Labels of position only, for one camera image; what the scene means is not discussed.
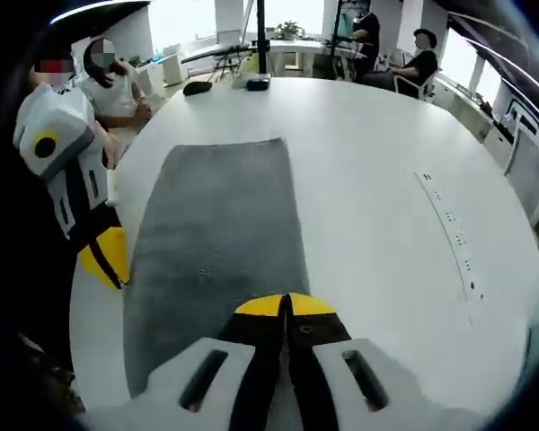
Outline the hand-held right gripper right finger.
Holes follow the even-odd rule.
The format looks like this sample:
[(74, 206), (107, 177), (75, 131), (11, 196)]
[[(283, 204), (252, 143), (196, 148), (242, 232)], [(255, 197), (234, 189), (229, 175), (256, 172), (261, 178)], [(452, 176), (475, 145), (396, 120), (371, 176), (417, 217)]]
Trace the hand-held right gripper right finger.
[(437, 407), (415, 376), (354, 339), (323, 300), (287, 296), (288, 371), (306, 430), (434, 430)]

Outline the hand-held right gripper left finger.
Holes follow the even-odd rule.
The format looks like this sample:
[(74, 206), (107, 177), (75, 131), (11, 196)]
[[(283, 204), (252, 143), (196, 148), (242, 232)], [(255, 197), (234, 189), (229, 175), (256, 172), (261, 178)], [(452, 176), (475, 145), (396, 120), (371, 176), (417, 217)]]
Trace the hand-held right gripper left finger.
[(86, 430), (262, 430), (279, 376), (286, 297), (240, 305), (214, 338), (157, 367), (125, 404), (79, 416)]

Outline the person's left hand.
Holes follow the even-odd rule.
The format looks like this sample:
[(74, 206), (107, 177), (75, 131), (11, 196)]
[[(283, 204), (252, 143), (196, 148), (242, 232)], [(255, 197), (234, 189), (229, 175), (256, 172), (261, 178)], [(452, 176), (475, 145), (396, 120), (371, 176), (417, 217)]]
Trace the person's left hand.
[(119, 140), (99, 122), (95, 122), (94, 125), (96, 135), (102, 140), (102, 164), (106, 169), (114, 170), (119, 159)]

